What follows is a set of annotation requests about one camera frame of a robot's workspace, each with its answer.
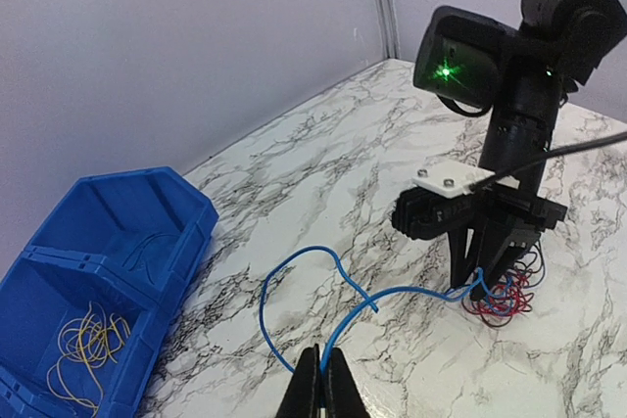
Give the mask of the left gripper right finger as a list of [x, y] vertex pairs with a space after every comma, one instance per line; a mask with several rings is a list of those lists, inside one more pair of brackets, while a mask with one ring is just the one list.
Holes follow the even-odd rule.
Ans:
[[324, 407], [330, 418], [366, 418], [366, 408], [344, 353], [331, 351], [322, 375]]

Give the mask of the blue three-compartment plastic bin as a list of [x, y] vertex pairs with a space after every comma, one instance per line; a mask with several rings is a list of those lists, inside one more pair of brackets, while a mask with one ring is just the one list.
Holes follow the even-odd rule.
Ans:
[[85, 417], [47, 382], [63, 326], [90, 307], [121, 316], [130, 336], [95, 373], [63, 363], [62, 380], [103, 417], [138, 409], [169, 324], [210, 244], [211, 200], [168, 167], [79, 179], [1, 284], [1, 413]]

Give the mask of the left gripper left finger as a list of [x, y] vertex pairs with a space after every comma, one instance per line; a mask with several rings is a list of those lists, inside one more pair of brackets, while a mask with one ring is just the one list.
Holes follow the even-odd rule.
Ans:
[[318, 418], [321, 404], [319, 345], [301, 353], [276, 418]]

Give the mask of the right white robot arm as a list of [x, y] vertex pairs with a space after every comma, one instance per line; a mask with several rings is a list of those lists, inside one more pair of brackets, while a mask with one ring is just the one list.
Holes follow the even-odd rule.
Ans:
[[437, 8], [418, 50], [416, 88], [449, 110], [488, 116], [479, 167], [485, 179], [450, 198], [419, 187], [403, 193], [395, 227], [414, 239], [446, 235], [450, 285], [461, 287], [476, 269], [480, 300], [566, 207], [538, 194], [558, 111], [626, 35], [626, 0], [521, 0], [512, 28], [451, 6]]

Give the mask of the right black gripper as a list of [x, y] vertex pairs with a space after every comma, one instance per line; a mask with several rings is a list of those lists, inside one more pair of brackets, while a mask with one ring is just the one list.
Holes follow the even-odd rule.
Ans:
[[[489, 203], [487, 218], [476, 228], [461, 227], [447, 233], [450, 251], [450, 288], [460, 288], [475, 267], [483, 270], [483, 283], [470, 298], [482, 300], [513, 264], [540, 241], [547, 230], [565, 219], [567, 207], [538, 195], [540, 180], [518, 179], [521, 188], [503, 188]], [[484, 188], [476, 183], [473, 191]]]

